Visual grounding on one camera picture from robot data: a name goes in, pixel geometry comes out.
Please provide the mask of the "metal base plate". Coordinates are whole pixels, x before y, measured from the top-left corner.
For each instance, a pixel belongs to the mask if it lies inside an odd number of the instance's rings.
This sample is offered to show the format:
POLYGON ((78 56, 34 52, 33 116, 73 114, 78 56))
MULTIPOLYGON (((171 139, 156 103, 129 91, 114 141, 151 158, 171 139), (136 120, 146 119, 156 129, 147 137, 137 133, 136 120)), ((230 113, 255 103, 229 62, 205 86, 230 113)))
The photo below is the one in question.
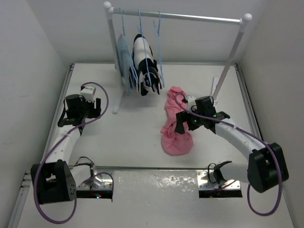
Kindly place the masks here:
POLYGON ((90 168, 90 174, 87 181, 77 186, 77 190, 111 190, 113 186, 114 169, 108 167, 90 168))
POLYGON ((202 169, 197 170, 197 183, 199 190, 210 191, 210 190, 241 190, 241 184, 238 180, 226 180, 221 184, 212 183, 208 179, 208 170, 202 169))

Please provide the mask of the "white clothes rack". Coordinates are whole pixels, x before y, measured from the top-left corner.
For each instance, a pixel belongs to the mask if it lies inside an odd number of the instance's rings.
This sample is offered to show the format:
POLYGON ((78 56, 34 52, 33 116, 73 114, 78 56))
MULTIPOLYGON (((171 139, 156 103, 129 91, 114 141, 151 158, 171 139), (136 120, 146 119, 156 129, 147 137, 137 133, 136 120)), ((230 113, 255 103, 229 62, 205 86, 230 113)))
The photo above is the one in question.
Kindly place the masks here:
MULTIPOLYGON (((114 53, 114 66, 115 69, 118 72, 118 94, 116 96, 114 106, 113 106, 113 113, 117 114, 119 112, 120 104, 123 99, 123 96, 126 95, 125 91, 125 86, 124 86, 124 81, 122 79, 121 75, 121 70, 120 70, 120 64, 119 64, 119 59, 118 59, 118 51, 117 51, 117 40, 118 37, 115 35, 115 30, 114 30, 114 24, 113 24, 113 15, 114 14, 120 14, 119 8, 114 8, 110 2, 106 1, 104 2, 104 10, 105 10, 105 15, 108 23, 108 28, 109 28, 109 34, 110 34, 110 39, 111 39, 111 45, 114 53)), ((138 11, 137 10, 122 10, 123 11, 123 16, 138 16, 138 11)), ((150 18, 157 18, 158 19, 158 12, 149 12, 149 11, 140 11, 141 12, 141 18, 142 17, 150 17, 150 18)), ((219 91, 221 89, 221 86, 224 82, 224 79, 227 75, 227 72, 229 70, 229 67, 231 66, 234 56, 236 54, 236 51, 238 49, 238 46, 242 40, 242 37, 245 33, 245 30, 248 26, 248 24, 252 20, 252 15, 250 13, 245 14, 242 18, 240 19, 226 19, 226 18, 217 18, 217 17, 205 17, 205 16, 194 16, 194 15, 183 15, 183 14, 172 14, 172 13, 162 13, 161 12, 161 19, 178 19, 178 20, 188 20, 188 21, 204 21, 204 22, 213 22, 213 23, 223 23, 223 24, 235 24, 239 26, 238 34, 235 39, 235 42, 233 44, 233 47, 231 49, 231 52, 228 56, 228 59, 224 65, 223 71, 216 81, 216 87, 211 93, 212 97, 214 99, 218 98, 219 91)), ((130 51, 132 54, 132 49, 133 49, 133 42, 132 45, 130 46, 130 51)), ((158 57, 155 57, 157 61, 157 67, 160 71, 160 65, 159 65, 159 59, 158 57)), ((134 84, 133 89, 131 90, 137 92, 136 86, 134 84)))

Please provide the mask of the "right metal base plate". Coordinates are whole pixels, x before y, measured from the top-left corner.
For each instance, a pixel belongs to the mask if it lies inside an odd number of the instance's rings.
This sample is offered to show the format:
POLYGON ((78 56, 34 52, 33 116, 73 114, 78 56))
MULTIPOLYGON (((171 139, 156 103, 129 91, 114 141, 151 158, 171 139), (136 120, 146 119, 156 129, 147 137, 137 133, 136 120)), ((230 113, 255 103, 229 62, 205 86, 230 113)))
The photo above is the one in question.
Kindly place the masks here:
POLYGON ((210 190, 241 190, 241 184, 238 180, 226 180, 221 184, 212 183, 208 179, 208 170, 202 169, 197 170, 197 183, 199 190, 210 191, 210 190))

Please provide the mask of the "light blue hanging garment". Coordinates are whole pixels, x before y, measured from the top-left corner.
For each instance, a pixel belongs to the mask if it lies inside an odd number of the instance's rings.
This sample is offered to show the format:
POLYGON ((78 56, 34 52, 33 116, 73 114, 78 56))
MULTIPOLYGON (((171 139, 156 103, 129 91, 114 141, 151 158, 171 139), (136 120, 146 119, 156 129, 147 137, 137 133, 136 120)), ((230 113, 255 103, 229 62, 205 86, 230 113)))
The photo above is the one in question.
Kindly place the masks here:
POLYGON ((132 60, 129 53, 128 44, 124 35, 120 35, 117 40, 118 59, 120 64, 120 70, 122 79, 124 81, 126 95, 131 94, 133 89, 133 72, 132 72, 132 60))

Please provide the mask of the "blue hanger with striped garment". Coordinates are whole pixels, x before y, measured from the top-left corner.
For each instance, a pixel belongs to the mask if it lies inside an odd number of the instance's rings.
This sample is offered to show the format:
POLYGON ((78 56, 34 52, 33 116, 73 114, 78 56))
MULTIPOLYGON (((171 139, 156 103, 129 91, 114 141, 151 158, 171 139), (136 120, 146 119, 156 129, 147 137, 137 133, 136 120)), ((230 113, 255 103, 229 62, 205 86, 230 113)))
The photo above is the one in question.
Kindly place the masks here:
POLYGON ((142 36, 143 47, 144 47, 145 63, 146 63, 146 68, 147 68, 147 77, 149 79, 149 85, 152 86, 152 81, 151 81, 150 71, 149 71, 149 66, 148 66, 147 51, 146 51, 143 30, 142 30, 141 12, 139 9, 138 9, 138 16, 139 16, 139 32, 142 36))

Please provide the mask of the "black and white hanging garment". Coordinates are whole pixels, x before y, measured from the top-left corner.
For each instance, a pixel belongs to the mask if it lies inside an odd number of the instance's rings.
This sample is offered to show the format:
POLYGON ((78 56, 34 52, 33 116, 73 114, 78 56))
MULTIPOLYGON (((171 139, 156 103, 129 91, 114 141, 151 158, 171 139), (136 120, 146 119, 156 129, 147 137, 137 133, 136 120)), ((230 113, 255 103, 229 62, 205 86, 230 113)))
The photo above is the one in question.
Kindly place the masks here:
POLYGON ((146 96, 149 91, 160 94, 163 89, 163 79, 151 46, 140 33, 133 40, 132 60, 136 71, 134 81, 138 94, 146 96))

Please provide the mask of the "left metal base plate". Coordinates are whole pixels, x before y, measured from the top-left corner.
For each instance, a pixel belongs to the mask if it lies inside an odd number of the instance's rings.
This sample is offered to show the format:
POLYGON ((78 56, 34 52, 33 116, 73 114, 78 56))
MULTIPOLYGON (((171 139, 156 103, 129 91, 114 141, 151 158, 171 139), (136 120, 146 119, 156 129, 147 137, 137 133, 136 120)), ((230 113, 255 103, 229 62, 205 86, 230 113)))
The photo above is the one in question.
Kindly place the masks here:
POLYGON ((87 181, 77 186, 77 190, 111 190, 113 186, 114 169, 108 167, 90 168, 90 174, 87 181))

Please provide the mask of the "blue wire hanger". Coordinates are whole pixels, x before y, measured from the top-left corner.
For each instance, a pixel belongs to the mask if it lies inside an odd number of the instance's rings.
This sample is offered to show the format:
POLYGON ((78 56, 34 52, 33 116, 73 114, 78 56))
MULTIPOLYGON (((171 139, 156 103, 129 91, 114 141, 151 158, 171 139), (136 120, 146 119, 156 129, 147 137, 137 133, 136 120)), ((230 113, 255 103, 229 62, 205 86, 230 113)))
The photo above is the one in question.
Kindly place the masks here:
POLYGON ((165 87, 165 80, 163 75, 163 68, 162 68, 162 49, 161 49, 161 40, 160 40, 160 25, 161 25, 161 13, 158 12, 158 25, 156 25, 156 22, 153 21, 154 25, 154 32, 156 34, 156 42, 158 47, 158 59, 159 59, 159 65, 160 65, 160 75, 162 79, 162 85, 165 87))

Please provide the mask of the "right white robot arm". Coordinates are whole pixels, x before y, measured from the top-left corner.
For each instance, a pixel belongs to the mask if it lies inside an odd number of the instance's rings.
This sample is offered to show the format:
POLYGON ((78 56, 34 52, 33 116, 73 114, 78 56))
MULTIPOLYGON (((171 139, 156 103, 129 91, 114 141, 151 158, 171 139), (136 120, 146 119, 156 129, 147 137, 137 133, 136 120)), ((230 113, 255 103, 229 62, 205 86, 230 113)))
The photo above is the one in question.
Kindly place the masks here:
POLYGON ((247 180, 263 193, 289 179, 282 147, 268 144, 238 127, 225 112, 217 112, 211 96, 190 99, 177 93, 174 100, 181 112, 176 113, 175 132, 185 134, 203 126, 233 145, 248 161, 247 180))

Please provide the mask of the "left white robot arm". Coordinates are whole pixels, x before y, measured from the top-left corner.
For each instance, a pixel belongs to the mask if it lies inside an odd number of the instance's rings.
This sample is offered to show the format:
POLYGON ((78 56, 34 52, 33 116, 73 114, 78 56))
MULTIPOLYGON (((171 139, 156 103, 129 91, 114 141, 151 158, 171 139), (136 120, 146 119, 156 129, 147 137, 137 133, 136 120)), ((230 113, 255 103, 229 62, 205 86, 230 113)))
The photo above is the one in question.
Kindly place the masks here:
POLYGON ((52 153, 38 175, 38 204, 72 201, 76 197, 76 181, 67 163, 86 119, 96 119, 100 114, 100 98, 83 93, 65 97, 52 153))

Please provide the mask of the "pink t shirt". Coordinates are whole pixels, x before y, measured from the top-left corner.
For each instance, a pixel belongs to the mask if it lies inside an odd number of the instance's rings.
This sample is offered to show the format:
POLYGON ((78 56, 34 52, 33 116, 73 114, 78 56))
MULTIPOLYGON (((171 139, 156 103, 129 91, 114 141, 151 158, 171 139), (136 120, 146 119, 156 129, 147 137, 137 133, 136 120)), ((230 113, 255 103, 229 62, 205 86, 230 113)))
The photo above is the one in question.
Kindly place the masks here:
POLYGON ((164 106, 167 120, 160 130, 161 146, 164 152, 170 156, 182 156, 188 154, 194 146, 192 135, 189 133, 186 123, 183 124, 185 127, 184 134, 175 132, 177 124, 176 114, 183 111, 183 109, 181 109, 175 102, 175 95, 177 93, 183 94, 177 97, 178 102, 182 107, 187 107, 187 105, 182 102, 183 97, 187 96, 186 93, 181 87, 172 86, 167 92, 167 101, 164 106))

